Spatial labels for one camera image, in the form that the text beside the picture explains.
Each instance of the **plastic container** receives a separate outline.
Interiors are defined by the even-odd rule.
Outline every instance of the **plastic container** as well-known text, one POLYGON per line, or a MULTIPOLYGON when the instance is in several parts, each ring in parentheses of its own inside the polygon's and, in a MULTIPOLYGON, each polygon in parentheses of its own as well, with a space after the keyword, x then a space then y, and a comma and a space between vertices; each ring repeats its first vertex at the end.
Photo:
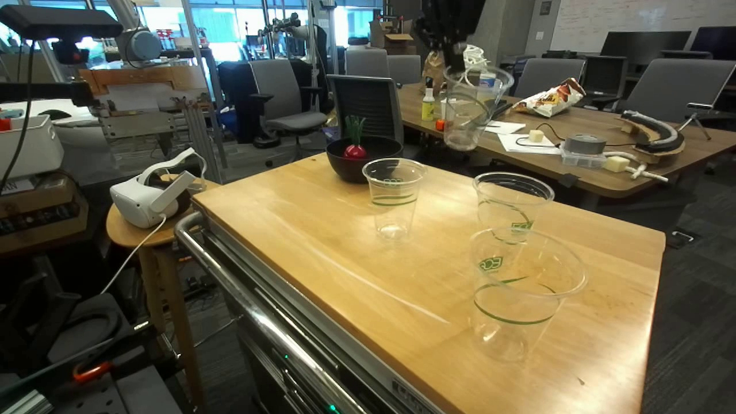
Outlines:
MULTIPOLYGON (((0 132, 0 172, 7 171, 24 129, 21 118, 15 118, 12 122, 15 127, 10 132, 0 132)), ((64 148, 55 136, 50 118, 49 116, 31 118, 24 150, 18 154, 15 171, 10 172, 10 179, 57 171, 63 168, 63 162, 64 162, 64 148)))
POLYGON ((587 154, 587 152, 571 152, 571 148, 563 142, 562 146, 562 164, 567 165, 579 165, 579 168, 600 168, 602 165, 602 154, 587 154))
POLYGON ((435 119, 438 102, 435 90, 426 88, 422 99, 422 119, 435 119))
POLYGON ((487 68, 484 71, 447 73, 445 79, 449 90, 477 98, 487 109, 495 109, 502 102, 502 98, 513 88, 513 77, 497 68, 487 68))

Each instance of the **wooden stool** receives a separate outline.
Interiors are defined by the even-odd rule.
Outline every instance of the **wooden stool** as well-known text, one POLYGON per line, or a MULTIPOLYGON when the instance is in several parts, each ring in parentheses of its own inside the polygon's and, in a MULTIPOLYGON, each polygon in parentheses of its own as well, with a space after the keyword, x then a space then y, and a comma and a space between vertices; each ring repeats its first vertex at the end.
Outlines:
MULTIPOLYGON (((159 332, 163 332, 163 307, 168 307, 183 353, 183 368, 186 372, 190 403, 192 408, 202 408, 206 394, 201 366, 192 340, 183 286, 178 279, 178 257, 168 249, 168 244, 175 240, 178 219, 179 217, 168 219, 168 224, 139 249, 141 280, 150 321, 159 332)), ((137 249, 141 240, 153 232, 129 226, 115 205, 108 210, 106 231, 111 242, 125 249, 137 249)))

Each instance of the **chair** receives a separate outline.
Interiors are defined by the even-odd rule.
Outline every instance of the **chair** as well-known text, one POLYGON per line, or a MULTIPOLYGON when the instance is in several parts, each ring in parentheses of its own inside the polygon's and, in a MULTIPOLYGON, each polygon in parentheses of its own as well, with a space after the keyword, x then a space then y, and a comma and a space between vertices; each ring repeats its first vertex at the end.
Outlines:
POLYGON ((546 52, 543 57, 563 57, 563 61, 571 61, 571 57, 577 57, 577 52, 546 52))
POLYGON ((422 56, 387 56, 390 77, 399 84, 422 84, 422 56))
POLYGON ((345 73, 357 77, 390 77, 387 48, 348 48, 345 73))
POLYGON ((624 56, 589 56, 585 61, 582 88, 587 98, 582 106, 615 106, 624 99, 629 62, 624 56))
POLYGON ((677 61, 714 61, 712 52, 663 52, 660 56, 677 61))
POLYGON ((567 79, 579 79, 582 71, 585 71, 585 61, 535 57, 535 61, 527 61, 513 95, 531 98, 536 93, 543 93, 563 84, 567 79))
POLYGON ((622 109, 684 122, 692 104, 716 106, 735 69, 735 61, 653 61, 622 109))
POLYGON ((328 77, 339 109, 341 132, 345 116, 367 118, 364 136, 399 141, 406 146, 394 79, 390 77, 328 77))
POLYGON ((276 142, 280 142, 283 136, 294 136, 299 156, 299 139, 317 132, 328 122, 325 114, 302 110, 302 90, 287 61, 252 62, 252 73, 257 99, 263 102, 263 129, 274 133, 276 142))
POLYGON ((179 412, 153 324, 132 328, 111 295, 64 293, 47 257, 35 268, 3 274, 0 412, 179 412))

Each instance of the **wall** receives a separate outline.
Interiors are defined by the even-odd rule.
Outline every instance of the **wall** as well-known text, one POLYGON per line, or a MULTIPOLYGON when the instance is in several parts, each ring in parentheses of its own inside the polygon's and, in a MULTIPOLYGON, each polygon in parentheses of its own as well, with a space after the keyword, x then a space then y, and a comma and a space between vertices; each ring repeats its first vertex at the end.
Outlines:
POLYGON ((607 33, 699 25, 736 25, 736 0, 559 0, 550 48, 598 53, 607 33))
MULTIPOLYGON (((391 10, 394 10, 397 16, 406 16, 406 18, 413 18, 413 22, 423 16, 422 0, 391 0, 391 10)), ((417 41, 417 53, 422 57, 426 57, 429 56, 429 47, 422 44, 420 40, 414 40, 414 41, 417 41)))
POLYGON ((527 56, 543 56, 550 52, 559 0, 536 0, 527 38, 527 56))
POLYGON ((535 3, 485 0, 477 33, 467 41, 482 47, 492 64, 524 56, 535 3))

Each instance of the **wooden table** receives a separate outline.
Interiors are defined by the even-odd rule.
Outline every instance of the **wooden table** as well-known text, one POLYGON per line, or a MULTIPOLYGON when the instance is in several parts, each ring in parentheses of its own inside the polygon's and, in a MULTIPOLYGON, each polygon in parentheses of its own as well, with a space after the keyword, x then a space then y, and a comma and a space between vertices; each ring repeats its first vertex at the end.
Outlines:
POLYGON ((426 171, 414 231, 376 236, 369 188, 345 185, 325 154, 195 195, 290 286, 362 339, 447 412, 639 412, 666 238, 550 202, 539 231, 585 261, 524 366, 474 345, 471 179, 426 171))
MULTIPOLYGON (((435 124, 422 119, 420 116, 422 86, 400 88, 399 102, 400 102, 400 118, 406 127, 443 139, 443 133, 435 132, 435 124)), ((540 127, 548 122, 559 133, 559 139, 589 133, 589 136, 605 139, 610 146, 607 150, 635 152, 632 141, 624 133, 622 118, 615 114, 571 109, 567 114, 559 114, 553 119, 522 116, 522 114, 515 114, 505 119, 522 122, 527 127, 540 127)), ((705 162, 736 148, 736 132, 709 129, 712 141, 699 127, 688 127, 684 133, 685 133, 685 150, 679 156, 660 162, 650 171, 660 176, 679 176, 688 168, 702 165, 705 162)), ((631 179, 629 176, 617 176, 607 171, 563 165, 559 156, 550 156, 550 154, 505 152, 497 139, 482 141, 478 148, 490 152, 495 159, 502 159, 522 171, 543 176, 548 179, 563 179, 563 177, 577 179, 577 188, 582 188, 594 199, 631 199, 655 185, 655 179, 647 179, 647 177, 631 179)))

